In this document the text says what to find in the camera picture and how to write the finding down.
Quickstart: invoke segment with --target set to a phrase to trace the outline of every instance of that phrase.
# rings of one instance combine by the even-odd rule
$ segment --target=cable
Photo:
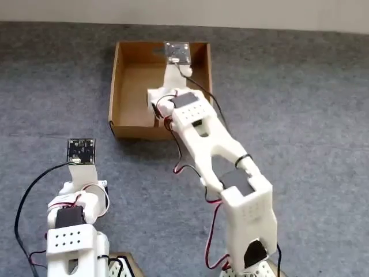
[[[182,160],[182,156],[183,156],[183,154],[182,154],[182,150],[180,149],[179,141],[178,141],[178,139],[176,138],[176,136],[174,135],[174,132],[173,132],[172,128],[170,128],[170,122],[171,122],[171,119],[169,119],[169,117],[165,117],[165,118],[164,118],[164,127],[165,127],[169,132],[171,132],[171,134],[172,134],[172,136],[173,136],[173,139],[174,139],[174,141],[175,141],[175,143],[176,143],[176,145],[177,145],[178,155],[179,155],[178,162],[176,163],[176,165],[175,165],[175,166],[174,166],[174,168],[173,168],[173,173],[174,173],[174,174],[180,174],[180,173],[182,173],[183,169],[185,169],[186,167],[188,167],[188,168],[192,169],[192,170],[197,174],[197,176],[198,176],[199,178],[201,178],[200,173],[199,173],[199,172],[197,171],[197,169],[196,169],[193,165],[191,165],[191,164],[184,164],[183,166],[181,166],[180,168],[178,168],[179,163],[180,163],[180,161]]]
[[[214,216],[213,216],[212,226],[210,228],[209,237],[208,237],[208,240],[206,242],[205,264],[206,264],[208,269],[215,269],[222,261],[224,261],[226,258],[229,257],[229,254],[225,254],[223,257],[221,257],[219,260],[217,260],[213,265],[209,265],[210,245],[212,244],[215,219],[216,219],[216,216],[217,216],[217,213],[218,213],[218,210],[219,210],[220,206],[221,206],[221,203],[219,203],[214,209]]]
[[[217,204],[221,202],[221,199],[214,199],[214,200],[209,200],[208,199],[208,188],[205,187],[205,201],[208,202],[209,204]]]
[[[35,263],[35,262],[33,261],[33,259],[32,259],[32,255],[33,255],[33,254],[42,254],[42,253],[45,253],[45,252],[46,252],[46,250],[42,250],[42,251],[33,251],[31,254],[29,254],[29,258],[31,259],[32,264],[33,264],[33,265],[35,265],[35,266],[37,266],[37,267],[43,267],[43,268],[46,268],[46,269],[47,269],[47,267],[46,267],[45,265]]]
[[[43,268],[47,269],[47,266],[45,266],[45,265],[43,265],[43,264],[33,264],[33,265],[35,265],[35,266],[37,266],[37,267],[43,267]]]
[[[159,105],[159,102],[160,102],[163,98],[165,98],[165,97],[169,97],[169,96],[177,97],[177,93],[176,93],[175,95],[174,95],[174,94],[167,94],[167,95],[162,96],[161,98],[159,98],[159,100],[156,102],[156,105],[155,105],[156,110],[159,112],[159,116],[160,116],[160,117],[162,117],[162,118],[164,118],[164,117],[163,117],[163,115],[162,115],[161,111],[159,110],[158,105]]]
[[[75,207],[77,200],[82,196],[82,194],[80,193],[79,195],[77,195],[76,199],[74,202],[58,202],[55,203],[53,205],[51,205],[50,207],[47,208],[47,213],[49,213],[52,209],[56,208],[56,207]]]
[[[235,162],[235,167],[238,169],[238,164],[239,162],[241,162],[243,159],[249,157],[251,160],[254,160],[253,157],[250,154],[244,154],[241,157],[239,157],[236,162]]]
[[[192,79],[191,77],[185,76],[185,75],[182,73],[182,71],[180,71],[179,65],[178,65],[177,63],[176,63],[175,65],[176,65],[176,67],[178,68],[179,74],[180,74],[183,78],[185,78],[186,80],[189,80],[191,83],[193,83],[193,84],[195,84],[196,86],[198,86],[199,88],[201,88],[201,89],[202,89],[202,91],[203,91],[204,93],[206,93],[207,95],[209,95],[209,97],[210,97],[210,98],[212,98],[212,99],[214,100],[215,104],[216,104],[216,105],[217,105],[217,107],[218,107],[220,117],[221,117],[221,119],[222,119],[222,120],[223,120],[223,122],[224,122],[224,126],[225,126],[226,130],[228,131],[228,133],[230,133],[230,134],[232,135],[232,133],[229,131],[228,124],[227,124],[227,122],[226,122],[226,120],[225,120],[224,114],[223,114],[223,112],[222,112],[222,109],[221,109],[221,107],[220,107],[220,105],[219,105],[219,102],[218,102],[218,100],[216,99],[216,97],[215,97],[212,93],[210,93],[207,89],[205,89],[203,85],[201,85],[200,83],[196,82],[196,81],[195,81],[194,79]]]
[[[18,230],[18,225],[19,225],[19,219],[20,219],[20,215],[21,215],[21,211],[22,211],[22,207],[23,207],[23,204],[27,198],[27,196],[29,195],[31,189],[33,188],[33,186],[42,178],[44,177],[47,173],[49,173],[50,171],[53,171],[54,169],[58,169],[60,167],[63,167],[63,166],[66,166],[68,164],[75,164],[75,163],[70,163],[70,162],[66,162],[66,163],[62,163],[62,164],[59,164],[57,166],[54,166],[46,171],[44,171],[41,175],[39,175],[27,188],[27,190],[25,191],[25,193],[23,194],[22,196],[22,199],[19,203],[19,207],[18,207],[18,210],[17,210],[17,215],[16,215],[16,220],[15,220],[15,223],[14,223],[14,235],[16,236],[16,240],[19,244],[19,246],[21,247],[23,253],[26,255],[27,257],[27,260],[28,260],[28,263],[29,263],[29,266],[31,267],[31,271],[33,273],[33,276],[34,277],[39,277],[39,274],[37,273],[37,270],[35,268],[35,265],[32,264],[32,260],[31,258],[29,257],[29,253],[28,251],[26,250],[25,246],[24,246],[24,243],[22,242],[22,239],[20,238],[19,236],[19,230]]]
[[[281,277],[282,250],[279,247],[278,242],[277,242],[277,250],[278,250],[277,277]]]

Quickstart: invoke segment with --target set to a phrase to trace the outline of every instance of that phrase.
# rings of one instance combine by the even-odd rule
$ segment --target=cardboard box
[[[109,106],[109,124],[116,138],[172,139],[147,109],[147,89],[163,85],[167,61],[161,49],[163,42],[116,44]],[[210,44],[193,42],[190,50],[192,78],[212,93]],[[189,81],[187,86],[200,89]]]

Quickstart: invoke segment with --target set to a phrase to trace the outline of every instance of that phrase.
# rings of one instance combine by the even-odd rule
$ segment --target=red wire
[[[68,206],[74,207],[77,203],[78,198],[80,198],[80,197],[81,197],[81,194],[77,195],[77,197],[76,197],[76,199],[73,203],[72,202],[58,202],[58,203],[55,203],[55,204],[51,205],[50,208],[55,206],[55,205],[68,205]]]
[[[214,224],[215,224],[215,219],[216,219],[216,216],[217,216],[217,213],[218,213],[218,210],[219,210],[221,204],[222,203],[219,203],[215,207],[215,209],[214,209],[214,216],[213,216],[212,226],[210,228],[210,233],[209,233],[208,241],[206,242],[206,248],[205,248],[205,264],[206,264],[206,266],[207,266],[208,269],[215,269],[222,261],[224,261],[227,257],[229,257],[229,254],[225,254],[216,263],[214,263],[213,265],[209,265],[209,252],[210,252],[210,246],[212,244],[212,239],[213,239]]]
[[[31,254],[29,254],[29,259],[31,260],[31,263],[34,264],[34,265],[37,265],[37,266],[40,266],[40,267],[45,267],[45,265],[43,264],[38,264],[38,263],[35,263],[32,259],[32,255],[33,254],[42,254],[42,253],[45,253],[46,250],[43,250],[43,251],[33,251]]]

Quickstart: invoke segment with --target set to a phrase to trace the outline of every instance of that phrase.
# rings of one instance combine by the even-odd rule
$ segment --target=white robotic arm
[[[184,55],[186,45],[167,43],[165,46]],[[269,273],[265,269],[268,264],[263,263],[277,248],[272,185],[241,144],[227,132],[203,93],[183,87],[186,75],[181,68],[189,67],[186,60],[177,51],[171,51],[167,56],[165,76],[172,76],[171,81],[168,83],[164,79],[162,88],[148,90],[149,108],[153,107],[157,117],[169,122],[170,128],[181,137],[194,159],[202,184],[221,196],[227,215],[228,262],[234,273],[250,276],[258,271],[259,274],[264,272],[264,276],[273,276],[271,270]],[[218,179],[212,169],[212,156],[215,155],[226,158],[244,171],[243,184],[237,184],[234,178],[228,184]],[[247,192],[241,193],[240,186],[247,186]]]
[[[97,179],[95,140],[70,139],[68,146],[72,181],[64,183],[47,210],[47,275],[132,277],[126,257],[110,257],[108,238],[93,226],[110,206],[107,181]]]

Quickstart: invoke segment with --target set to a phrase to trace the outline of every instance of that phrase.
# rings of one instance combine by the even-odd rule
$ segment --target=wall
[[[369,33],[368,14],[369,0],[0,0],[0,20],[10,21]]]

